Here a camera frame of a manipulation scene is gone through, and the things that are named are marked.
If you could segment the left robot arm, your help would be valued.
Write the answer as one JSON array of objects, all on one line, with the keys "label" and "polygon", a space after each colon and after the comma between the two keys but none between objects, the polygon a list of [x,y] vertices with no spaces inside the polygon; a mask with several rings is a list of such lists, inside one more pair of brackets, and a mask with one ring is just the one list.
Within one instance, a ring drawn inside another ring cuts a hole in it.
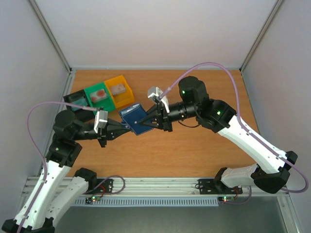
[{"label": "left robot arm", "polygon": [[4,222],[6,233],[53,233],[60,219],[84,193],[97,190],[96,172],[87,168],[76,171],[70,184],[59,194],[56,191],[82,150],[79,140],[97,139],[102,148],[129,129],[109,119],[104,110],[97,112],[94,123],[83,123],[71,110],[55,117],[54,135],[44,157],[43,171],[28,200],[13,219]]}]

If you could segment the blue card holder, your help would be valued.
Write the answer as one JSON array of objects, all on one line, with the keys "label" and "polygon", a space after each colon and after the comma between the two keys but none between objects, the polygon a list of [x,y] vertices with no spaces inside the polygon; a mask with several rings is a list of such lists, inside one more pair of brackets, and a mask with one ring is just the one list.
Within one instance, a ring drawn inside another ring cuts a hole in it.
[{"label": "blue card holder", "polygon": [[139,124],[139,122],[147,116],[146,111],[140,103],[132,104],[120,110],[119,115],[124,128],[130,129],[135,135],[140,135],[153,129],[150,126]]}]

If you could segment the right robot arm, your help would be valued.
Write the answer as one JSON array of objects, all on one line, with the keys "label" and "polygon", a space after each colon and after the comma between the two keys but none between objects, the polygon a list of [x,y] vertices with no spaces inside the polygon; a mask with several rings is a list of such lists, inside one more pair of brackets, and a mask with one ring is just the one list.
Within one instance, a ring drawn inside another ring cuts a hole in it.
[{"label": "right robot arm", "polygon": [[292,165],[297,160],[293,151],[284,152],[268,143],[253,131],[237,112],[222,100],[211,99],[203,81],[188,76],[178,83],[181,102],[169,104],[158,87],[148,90],[148,98],[154,105],[139,123],[171,132],[172,123],[195,118],[198,125],[230,140],[256,163],[240,168],[221,168],[209,188],[217,194],[237,186],[255,185],[264,192],[275,194],[287,183]]}]

